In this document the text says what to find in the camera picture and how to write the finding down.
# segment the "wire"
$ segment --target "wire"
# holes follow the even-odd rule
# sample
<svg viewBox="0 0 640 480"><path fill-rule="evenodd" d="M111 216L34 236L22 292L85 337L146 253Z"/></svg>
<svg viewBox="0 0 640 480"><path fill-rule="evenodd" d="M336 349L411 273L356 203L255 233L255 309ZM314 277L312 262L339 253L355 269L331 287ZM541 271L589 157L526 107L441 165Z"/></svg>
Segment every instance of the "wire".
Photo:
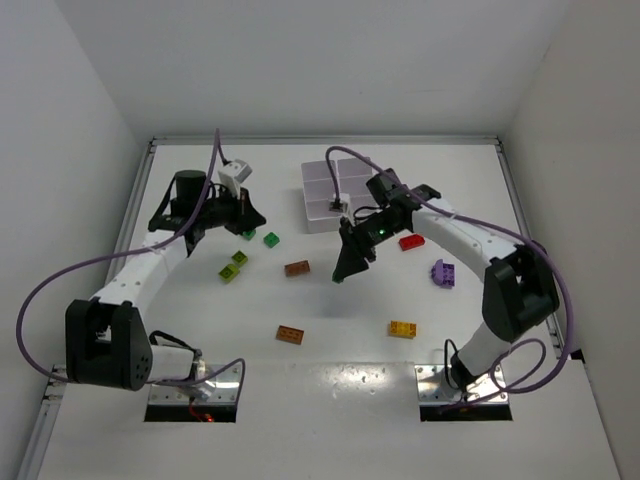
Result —
<svg viewBox="0 0 640 480"><path fill-rule="evenodd" d="M499 383L498 380L496 379L496 368L498 367L498 365L500 364L500 362L502 362L502 360L504 360L505 358L507 358L509 355L511 355L513 352L515 352L517 349L524 347L525 345L529 345L531 343L536 343L538 345L540 345L540 359L538 360L538 363L535 364L535 366L529 370L529 372L527 372L525 375L523 375L522 377L520 377L518 380L516 380L515 382L513 382L509 387L502 387ZM493 362L493 365L491 365L491 369L489 370L489 378L491 379L491 381L493 382L493 384L496 386L497 391L490 394L490 395L485 395L484 397L480 397L480 398L474 398L473 400L461 400L458 403L452 404L452 405L445 405L443 407L441 407L439 409L439 413L444 413L447 412L449 410L454 410L454 409L458 409L458 408L466 408L466 407L472 407L478 403L483 403L486 402L488 400L491 400L492 398L497 397L498 395L502 394L502 393L514 393L514 392L510 392L509 389L511 389L512 387L516 387L518 385L520 385L522 382L524 382L525 380L527 380L529 377L531 377L534 373L536 373L540 367L542 366L542 364L544 363L545 359L547 358L547 347L544 344L544 342L542 340L540 340L539 338L528 338L526 340L523 340L517 344L515 344L513 346L513 348L511 348L508 352L503 353L502 355L500 355L495 362Z"/></svg>
<svg viewBox="0 0 640 480"><path fill-rule="evenodd" d="M458 353L458 347L456 347L454 341L447 338L444 341L444 379L451 389L456 390L456 388L451 385L451 380L449 379L449 344L453 347L453 354Z"/></svg>
<svg viewBox="0 0 640 480"><path fill-rule="evenodd" d="M195 222L198 216L198 213L200 213L200 209L202 208L202 205L209 193L209 184L211 182L211 178L213 177L213 168L216 163L216 154L218 153L219 150L220 150L220 130L216 129L214 141L213 141L213 151L211 153L211 161L209 163L209 170L207 171L207 178L204 182L204 186L202 187L202 191L200 192L200 196L198 197L198 202L196 203L196 206L193 209L193 213L191 213L191 216L189 217L187 222L182 226L180 230L178 230L175 233L175 235L168 238L167 240L164 240L158 243L157 245L154 245L153 246L154 250L164 248L167 245L169 245L171 242L176 240L177 238L180 238L182 235L184 235L187 232L187 230L189 230L189 228L191 228L191 225L193 225L193 222ZM63 268L62 270L50 275L49 277L44 279L42 282L40 282L40 284L38 284L29 293L29 295L27 295L27 298L24 300L24 302L22 303L22 306L20 307L20 312L18 313L18 318L16 320L16 341L18 343L18 349L20 350L20 353L22 354L24 359L27 361L27 363L31 365L31 367L34 368L36 371L44 375L45 377L52 378L59 382L73 382L71 379L67 377L56 375L50 372L49 370L47 370L46 368L42 367L40 364L38 364L38 362L36 362L36 360L27 351L27 347L25 346L25 343L24 343L24 336L23 336L22 329L24 325L25 314L27 313L27 308L29 308L29 304L31 304L31 302L33 301L35 296L40 292L40 290L42 290L44 287L49 285L54 280L62 277L63 275L66 275L67 273L73 272L75 270L79 270L84 267L88 267L90 265L95 265L96 263L107 262L110 260L115 260L116 258L129 257L132 255L141 255L144 253L149 253L149 251L150 250L148 247L144 247L144 248L138 248L135 250L128 250L125 252L119 252L119 253L113 253L110 255L95 257L90 260L85 260L83 262L76 263L69 267Z"/></svg>
<svg viewBox="0 0 640 480"><path fill-rule="evenodd" d="M202 418L200 418L200 414L193 409L193 399L189 400L189 414L192 417L197 418L199 422L202 421Z"/></svg>
<svg viewBox="0 0 640 480"><path fill-rule="evenodd" d="M551 258L549 257L549 255L547 255L547 252L544 251L543 248L541 248L536 242L534 242L533 240L531 240L530 238L525 237L524 235L521 235L517 232L514 232L512 230L509 230L508 228L504 228L501 227L500 225L495 225L493 223L490 222L485 222L484 220L479 220L477 218L473 218L473 217L467 217L466 215L460 215L457 212L447 212L446 210L442 210L441 208L435 207L431 204L428 203L428 201L422 199L419 195L417 195L416 193L412 192L406 185L404 185L402 182L400 182L398 180L397 177L390 175L389 173L385 172L381 167L379 167L377 164L375 164L374 162L372 162L371 160L369 160L367 157L363 156L362 154L356 152L355 150L352 150L351 148L347 148L347 147L342 147L339 145L334 145L332 147L329 147L327 149L327 151L325 152L325 159L327 160L327 162L330 159L330 155L332 152L343 152L343 153L347 153L349 155L354 156L355 158L359 159L360 161L366 163L367 165L369 165L371 168L373 168L376 172L380 173L382 176L384 176L385 178L396 182L400 185L400 188L411 198L413 198L416 202L418 202L420 205L423 205L425 207L427 207L428 209L439 213L440 215L450 218L452 216L455 215L457 220L466 222L466 223L470 223L471 225L477 225L480 227L484 227L484 228L488 228L491 230L495 230L496 232L500 232L504 235L508 235L510 237L515 238L516 240L524 243L527 247L529 247L530 249L532 249L536 254L538 254L544 261L545 263L549 266L549 269L551 270L551 272L553 273L553 276L556 278L556 282L558 283L558 288L560 289L560 293L562 294L562 298L564 299L564 307L565 307L565 312L566 312L566 336L565 336L565 343L564 346L562 347L562 352L560 353L560 357L558 358L558 362L555 364L555 366L553 367L553 369L541 380L531 384L531 385L527 385L526 387L521 387L521 388L515 388L517 385L519 385L520 383L522 383L524 380L526 380L527 378L529 378L531 375L533 375L533 373L535 373L535 371L537 370L537 368L539 368L539 365L542 365L542 363L544 362L544 359L546 357L546 347L543 349L544 355L542 356L540 362L538 362L538 365L536 365L536 367L534 367L529 373L525 374L523 377L519 378L518 380L516 380L515 382L513 382L511 385L507 386L507 387L501 387L500 385L498 385L495 381L494 383L496 383L496 387L499 389L498 393L510 393L510 394L521 394L521 393L529 393L529 392L533 392L536 390L539 390L540 388L544 387L545 385L547 385L549 382L551 382L554 378L556 378L558 376L558 374L560 373L560 371L562 371L562 369L564 368L565 364L567 363L567 360L569 359L569 355L571 353L571 345L573 344L573 337L575 334L575 322L574 322L574 313L573 313L573 303L571 301L571 295L569 294L569 288L567 287L567 284L564 280L564 278L562 277L562 274L560 273L560 270L558 269L558 267L556 266L556 264L553 262L553 260L551 260ZM523 340L515 345L513 345L513 348L511 349L511 352L517 350L518 348L527 345L529 343L532 343L532 340ZM501 355L499 358L499 360L503 360L504 358L506 358L509 355L510 352L507 352L505 355ZM494 380L495 375L491 375L491 379L492 381Z"/></svg>
<svg viewBox="0 0 640 480"><path fill-rule="evenodd" d="M227 160L227 157L224 156L224 153L222 153L222 142L218 141L218 153L220 154L220 161L222 161L222 165L228 165L229 163L231 163L229 160Z"/></svg>
<svg viewBox="0 0 640 480"><path fill-rule="evenodd" d="M336 177L336 172L333 169L333 166L331 165L331 159L329 158L331 156L331 148L327 149L327 151L324 154L324 159L327 162L327 168L329 169L329 175L331 175L331 180L333 181L333 190L335 191L336 194L336 202L340 201L340 187L338 186L338 177Z"/></svg>
<svg viewBox="0 0 640 480"><path fill-rule="evenodd" d="M240 365L242 365L242 371L240 372L240 382L238 382L238 392L236 393L236 400L234 404L235 408L237 409L238 402L240 402L240 394L242 393L242 388L244 387L244 374L245 374L245 371L247 370L247 363L245 362L244 358L236 358L235 360L227 363L226 365L219 368L218 370L215 370L198 380L161 380L158 382L151 382L151 383L154 383L155 385L164 385L167 387L190 387L193 385L198 385L199 383L204 383L208 380L211 380L212 378L217 377L222 372L229 370L236 363L239 363Z"/></svg>

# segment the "brown lego brick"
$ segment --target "brown lego brick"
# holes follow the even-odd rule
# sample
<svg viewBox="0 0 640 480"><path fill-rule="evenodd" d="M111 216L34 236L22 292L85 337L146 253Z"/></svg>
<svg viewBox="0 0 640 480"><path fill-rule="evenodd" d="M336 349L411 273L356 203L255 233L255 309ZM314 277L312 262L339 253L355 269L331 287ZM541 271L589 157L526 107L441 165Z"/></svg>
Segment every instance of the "brown lego brick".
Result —
<svg viewBox="0 0 640 480"><path fill-rule="evenodd" d="M309 273L311 271L311 266L307 260L302 260L301 262L290 263L289 265L284 266L284 274L287 277L297 277L298 275L302 275L304 273Z"/></svg>
<svg viewBox="0 0 640 480"><path fill-rule="evenodd" d="M276 338L278 340L282 340L283 342L301 345L303 335L304 330L298 330L297 328L285 327L283 325L280 325L278 327L278 333L276 333Z"/></svg>

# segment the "red lego brick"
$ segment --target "red lego brick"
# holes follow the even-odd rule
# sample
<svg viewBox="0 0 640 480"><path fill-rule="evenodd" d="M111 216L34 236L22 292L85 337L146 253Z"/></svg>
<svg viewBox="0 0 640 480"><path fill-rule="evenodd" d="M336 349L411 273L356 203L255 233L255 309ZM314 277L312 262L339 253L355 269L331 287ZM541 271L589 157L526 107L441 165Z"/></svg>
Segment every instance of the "red lego brick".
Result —
<svg viewBox="0 0 640 480"><path fill-rule="evenodd" d="M413 235L409 235L408 237L401 238L400 240L398 240L398 243L400 244L400 248L402 249L402 251L406 252L407 250L411 250L412 248L421 247L422 245L424 245L424 238L422 237L422 235L414 233Z"/></svg>

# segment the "purple lego piece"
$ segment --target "purple lego piece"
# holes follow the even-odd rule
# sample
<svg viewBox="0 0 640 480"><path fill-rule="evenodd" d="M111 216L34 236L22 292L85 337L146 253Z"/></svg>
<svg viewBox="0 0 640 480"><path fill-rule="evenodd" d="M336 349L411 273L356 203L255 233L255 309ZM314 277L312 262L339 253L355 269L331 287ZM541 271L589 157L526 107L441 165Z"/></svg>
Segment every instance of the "purple lego piece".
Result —
<svg viewBox="0 0 640 480"><path fill-rule="evenodd" d="M438 260L431 268L433 282L442 288L451 288L456 284L455 266Z"/></svg>

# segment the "metal mounting plate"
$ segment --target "metal mounting plate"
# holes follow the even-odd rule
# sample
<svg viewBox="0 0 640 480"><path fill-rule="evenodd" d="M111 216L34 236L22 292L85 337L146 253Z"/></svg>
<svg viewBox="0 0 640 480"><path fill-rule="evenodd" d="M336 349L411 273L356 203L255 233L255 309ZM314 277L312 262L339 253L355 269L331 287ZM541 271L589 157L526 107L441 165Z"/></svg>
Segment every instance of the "metal mounting plate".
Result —
<svg viewBox="0 0 640 480"><path fill-rule="evenodd" d="M416 365L416 382L418 385L418 402L420 406L435 407L457 403L460 400L461 392L449 388L444 382L444 365ZM496 380L502 387L506 386L502 368L496 369ZM474 383L467 386L467 400L484 397L496 393L498 389L493 384L489 375L485 374ZM502 393L485 402L480 402L482 406L508 406L509 396Z"/></svg>
<svg viewBox="0 0 640 480"><path fill-rule="evenodd" d="M215 370L222 368L223 365L207 365L207 369ZM227 407L233 406L236 402L238 389L240 387L240 377L242 367L237 366L222 372L217 377L204 382L213 394L208 398L202 397L194 401L194 405L206 405L211 407ZM189 405L189 394L181 391L177 387L168 387L164 385L152 385L149 390L148 405L151 406L179 406Z"/></svg>

